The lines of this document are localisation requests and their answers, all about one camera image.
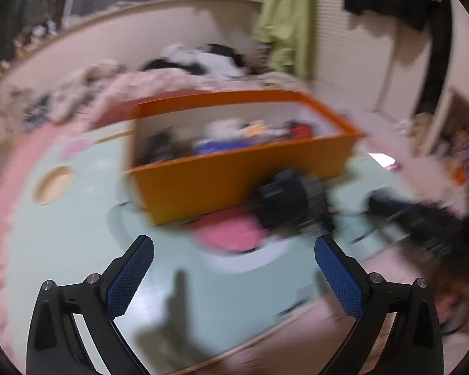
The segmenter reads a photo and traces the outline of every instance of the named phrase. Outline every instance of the pink object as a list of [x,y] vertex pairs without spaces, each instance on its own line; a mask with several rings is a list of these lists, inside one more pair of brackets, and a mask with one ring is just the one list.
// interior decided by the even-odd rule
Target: pink object
[[203,247],[244,253],[259,247],[268,236],[243,206],[217,211],[195,221],[193,238]]
[[64,159],[64,160],[70,159],[72,156],[87,149],[92,144],[93,142],[88,139],[79,139],[75,142],[72,142],[68,144],[68,146],[66,146],[66,148],[61,153],[61,159]]

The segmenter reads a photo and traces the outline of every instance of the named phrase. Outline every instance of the mint green tabletop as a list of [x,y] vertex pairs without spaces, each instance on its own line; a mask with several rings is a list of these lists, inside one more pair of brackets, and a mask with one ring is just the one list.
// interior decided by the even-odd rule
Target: mint green tabletop
[[[130,129],[122,122],[85,134],[97,139]],[[151,237],[155,258],[127,313],[115,320],[120,332],[151,373],[188,367],[230,350],[268,330],[279,313],[324,291],[314,259],[314,238],[275,238],[245,255],[220,255],[198,247],[180,224],[153,227],[129,200],[121,171],[126,138],[90,146],[69,161],[58,144],[30,174],[13,217],[8,239],[8,314],[13,348],[24,369],[29,323],[40,285],[82,282],[102,273],[140,234]],[[365,195],[388,185],[405,198],[410,190],[360,148],[347,173],[329,181],[330,200],[349,211],[364,209]],[[56,166],[68,164],[74,179],[61,198],[48,205],[34,202],[35,186]],[[395,228],[350,241],[370,225],[362,216],[341,216],[335,240],[363,261],[402,235]],[[81,336],[95,368],[108,373],[83,318]]]

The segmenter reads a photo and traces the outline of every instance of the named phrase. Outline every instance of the pink tongue graphic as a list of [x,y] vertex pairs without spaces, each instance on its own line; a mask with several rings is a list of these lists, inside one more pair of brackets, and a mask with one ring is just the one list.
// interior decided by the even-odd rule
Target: pink tongue graphic
[[202,247],[228,253],[244,253],[260,247],[268,236],[243,206],[208,214],[190,227],[193,238]]

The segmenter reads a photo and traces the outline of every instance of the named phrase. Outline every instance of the open box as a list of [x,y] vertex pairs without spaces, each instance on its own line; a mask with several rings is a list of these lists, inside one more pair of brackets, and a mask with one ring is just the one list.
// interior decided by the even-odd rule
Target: open box
[[[245,202],[274,173],[294,168],[327,179],[344,171],[359,131],[328,107],[299,92],[228,91],[136,104],[129,170],[155,224],[196,217]],[[315,126],[315,137],[138,166],[149,137],[171,126],[197,131],[219,119],[294,119]]]

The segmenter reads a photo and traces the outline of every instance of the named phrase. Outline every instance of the orange box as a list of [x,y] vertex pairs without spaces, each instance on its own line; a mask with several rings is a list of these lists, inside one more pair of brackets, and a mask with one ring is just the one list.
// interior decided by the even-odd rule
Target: orange box
[[[155,224],[196,217],[245,202],[274,173],[294,168],[319,178],[344,172],[359,131],[313,98],[294,91],[228,91],[199,93],[135,105],[128,173]],[[313,119],[316,138],[256,145],[250,148],[138,166],[146,137],[180,120],[203,124],[236,116],[276,123],[282,119]]]

